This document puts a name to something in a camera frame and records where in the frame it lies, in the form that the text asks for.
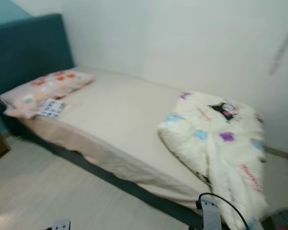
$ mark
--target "upholstered headboard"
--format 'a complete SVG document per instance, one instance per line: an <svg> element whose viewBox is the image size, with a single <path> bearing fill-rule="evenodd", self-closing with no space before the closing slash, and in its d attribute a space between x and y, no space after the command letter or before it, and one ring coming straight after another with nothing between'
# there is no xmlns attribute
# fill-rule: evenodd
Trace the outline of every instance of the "upholstered headboard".
<svg viewBox="0 0 288 230"><path fill-rule="evenodd" d="M0 94L47 73L74 67L62 16L52 14L0 25ZM0 117L14 135L17 120Z"/></svg>

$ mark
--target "black cable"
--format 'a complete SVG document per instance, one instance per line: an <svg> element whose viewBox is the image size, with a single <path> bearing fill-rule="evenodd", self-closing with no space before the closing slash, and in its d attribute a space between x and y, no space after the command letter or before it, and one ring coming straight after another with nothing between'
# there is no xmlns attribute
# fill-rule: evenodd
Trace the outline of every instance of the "black cable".
<svg viewBox="0 0 288 230"><path fill-rule="evenodd" d="M221 197L217 194L214 194L214 193L202 193L202 194L200 194L200 196L198 197L198 201L200 204L201 204L201 197L204 195L216 196L216 197L220 198L221 200L224 200L226 203L228 203L238 213L238 215L240 216L240 218L242 219L242 221L246 227L246 230L250 230L250 228L249 228L248 224L246 223L245 219L243 218L242 214L238 211L238 209L233 204L231 204L229 201L227 201L223 197Z"/></svg>

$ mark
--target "floor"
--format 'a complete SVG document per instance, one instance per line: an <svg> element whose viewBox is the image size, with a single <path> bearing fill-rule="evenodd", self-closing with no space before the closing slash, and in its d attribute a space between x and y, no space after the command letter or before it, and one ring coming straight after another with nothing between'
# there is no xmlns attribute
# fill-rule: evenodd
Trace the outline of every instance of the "floor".
<svg viewBox="0 0 288 230"><path fill-rule="evenodd" d="M72 230L187 230L172 217L21 139L0 159L0 230L51 227L70 218ZM288 160L268 155L265 193L271 210L288 207Z"/></svg>

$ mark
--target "pillowcase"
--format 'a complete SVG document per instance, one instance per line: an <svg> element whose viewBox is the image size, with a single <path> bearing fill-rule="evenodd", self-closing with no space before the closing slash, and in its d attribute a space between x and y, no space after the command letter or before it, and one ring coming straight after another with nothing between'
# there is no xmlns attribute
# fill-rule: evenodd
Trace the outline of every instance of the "pillowcase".
<svg viewBox="0 0 288 230"><path fill-rule="evenodd" d="M20 85L2 95L5 115L32 118L47 99L60 99L93 80L93 75L73 69L51 73Z"/></svg>

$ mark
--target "single bed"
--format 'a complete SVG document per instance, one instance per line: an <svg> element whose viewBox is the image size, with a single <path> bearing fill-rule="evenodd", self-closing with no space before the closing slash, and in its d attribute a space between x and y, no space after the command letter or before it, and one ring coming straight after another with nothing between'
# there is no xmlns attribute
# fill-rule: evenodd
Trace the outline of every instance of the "single bed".
<svg viewBox="0 0 288 230"><path fill-rule="evenodd" d="M0 25L0 95L39 76L74 68L62 16ZM59 120L0 117L33 141L195 228L195 200L209 187L161 142L156 126L179 91L121 74L80 68L96 80L66 97Z"/></svg>

